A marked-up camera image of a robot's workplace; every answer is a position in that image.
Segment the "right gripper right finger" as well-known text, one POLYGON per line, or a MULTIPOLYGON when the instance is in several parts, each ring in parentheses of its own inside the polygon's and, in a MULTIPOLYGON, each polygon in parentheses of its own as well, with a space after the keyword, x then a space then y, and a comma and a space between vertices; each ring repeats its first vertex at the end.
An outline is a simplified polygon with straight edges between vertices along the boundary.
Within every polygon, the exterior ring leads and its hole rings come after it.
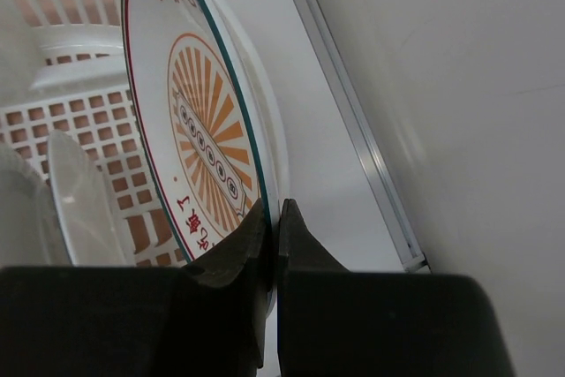
POLYGON ((493 306, 463 275, 352 272, 283 203, 278 356, 284 376, 511 376, 493 306))

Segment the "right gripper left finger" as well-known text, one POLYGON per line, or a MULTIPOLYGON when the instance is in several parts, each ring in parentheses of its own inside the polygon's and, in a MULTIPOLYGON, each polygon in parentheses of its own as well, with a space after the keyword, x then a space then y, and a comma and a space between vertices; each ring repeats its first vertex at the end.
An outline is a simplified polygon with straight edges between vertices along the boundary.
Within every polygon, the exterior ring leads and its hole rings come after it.
POLYGON ((181 267, 9 267, 4 376, 254 376, 264 364, 270 226, 256 202, 181 267))

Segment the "plate with orange sunburst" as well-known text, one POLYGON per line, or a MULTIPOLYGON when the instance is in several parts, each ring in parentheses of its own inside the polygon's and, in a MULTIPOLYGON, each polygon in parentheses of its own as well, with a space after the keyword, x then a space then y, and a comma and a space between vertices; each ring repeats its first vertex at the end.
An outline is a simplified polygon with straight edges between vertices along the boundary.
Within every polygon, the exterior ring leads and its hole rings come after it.
POLYGON ((276 227, 290 194, 283 120, 267 71, 225 0, 121 0, 139 134, 186 260, 261 204, 276 227))

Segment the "plate with red characters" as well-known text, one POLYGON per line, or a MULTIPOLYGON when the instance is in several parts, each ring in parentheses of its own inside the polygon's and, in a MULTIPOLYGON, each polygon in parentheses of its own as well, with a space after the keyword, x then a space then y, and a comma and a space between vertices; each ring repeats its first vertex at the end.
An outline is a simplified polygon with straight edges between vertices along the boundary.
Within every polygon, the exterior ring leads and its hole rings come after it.
POLYGON ((48 185, 19 153, 1 144, 1 266, 67 266, 48 185))

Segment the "green rimmed white plate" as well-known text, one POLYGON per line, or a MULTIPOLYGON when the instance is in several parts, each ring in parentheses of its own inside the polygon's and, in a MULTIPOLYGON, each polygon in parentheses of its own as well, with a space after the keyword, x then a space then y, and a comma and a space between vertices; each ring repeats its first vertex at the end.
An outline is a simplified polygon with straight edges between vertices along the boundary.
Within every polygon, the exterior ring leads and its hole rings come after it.
POLYGON ((49 180, 64 246, 74 266, 132 267, 107 179, 66 132, 48 137, 49 180))

